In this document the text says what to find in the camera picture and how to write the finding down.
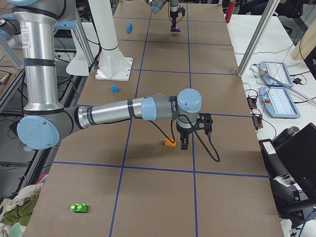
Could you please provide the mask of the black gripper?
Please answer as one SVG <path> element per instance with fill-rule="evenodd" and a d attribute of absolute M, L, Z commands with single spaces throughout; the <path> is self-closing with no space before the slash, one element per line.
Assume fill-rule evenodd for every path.
<path fill-rule="evenodd" d="M 170 17 L 172 18 L 172 28 L 176 28 L 176 19 L 179 14 L 179 7 L 171 6 L 169 12 L 170 12 Z"/>
<path fill-rule="evenodd" d="M 183 128 L 179 123 L 176 123 L 177 131 L 180 133 L 181 150 L 187 150 L 189 145 L 189 135 L 194 131 L 189 124 L 189 128 Z"/>

